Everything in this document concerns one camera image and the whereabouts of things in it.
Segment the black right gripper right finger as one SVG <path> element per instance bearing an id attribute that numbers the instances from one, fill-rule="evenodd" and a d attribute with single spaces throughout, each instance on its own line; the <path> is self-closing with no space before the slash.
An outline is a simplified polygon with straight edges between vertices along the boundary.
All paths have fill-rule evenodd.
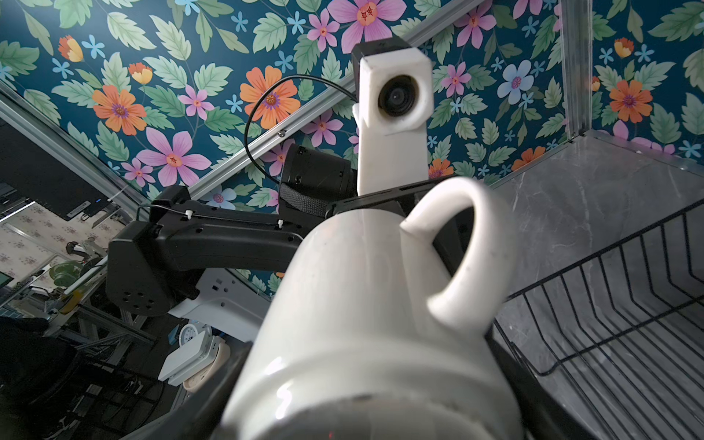
<path id="1" fill-rule="evenodd" d="M 486 341 L 500 370 L 517 399 L 524 431 L 533 439 L 595 439 L 595 436 L 570 415 L 524 368 L 494 339 L 493 330 Z"/>

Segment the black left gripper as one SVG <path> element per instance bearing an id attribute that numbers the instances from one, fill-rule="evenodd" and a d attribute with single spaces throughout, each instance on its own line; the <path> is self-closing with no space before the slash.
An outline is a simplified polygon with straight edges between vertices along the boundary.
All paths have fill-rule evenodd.
<path id="1" fill-rule="evenodd" d="M 447 178 L 434 178 L 368 195 L 358 195 L 330 203 L 326 218 L 359 209 L 376 209 L 406 218 L 421 199 Z M 473 208 L 455 214 L 434 238 L 433 246 L 450 275 L 457 271 L 469 246 L 473 230 Z"/>

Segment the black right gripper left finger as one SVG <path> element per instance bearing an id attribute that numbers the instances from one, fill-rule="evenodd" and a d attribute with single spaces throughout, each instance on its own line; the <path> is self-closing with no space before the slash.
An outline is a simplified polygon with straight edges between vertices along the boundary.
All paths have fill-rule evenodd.
<path id="1" fill-rule="evenodd" d="M 221 420 L 252 346 L 252 342 L 245 343 L 214 374 L 214 379 L 209 379 L 176 410 L 124 436 L 124 439 L 209 439 Z"/>

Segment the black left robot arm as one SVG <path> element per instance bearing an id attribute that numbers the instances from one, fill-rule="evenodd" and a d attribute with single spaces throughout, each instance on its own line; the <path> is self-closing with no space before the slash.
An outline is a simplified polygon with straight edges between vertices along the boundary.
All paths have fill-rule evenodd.
<path id="1" fill-rule="evenodd" d="M 106 296 L 122 310 L 159 316 L 196 299 L 208 269 L 285 271 L 323 221 L 355 209 L 407 216 L 444 176 L 359 196 L 346 159 L 293 146 L 282 169 L 276 214 L 238 212 L 194 201 L 187 188 L 162 192 L 108 248 Z"/>

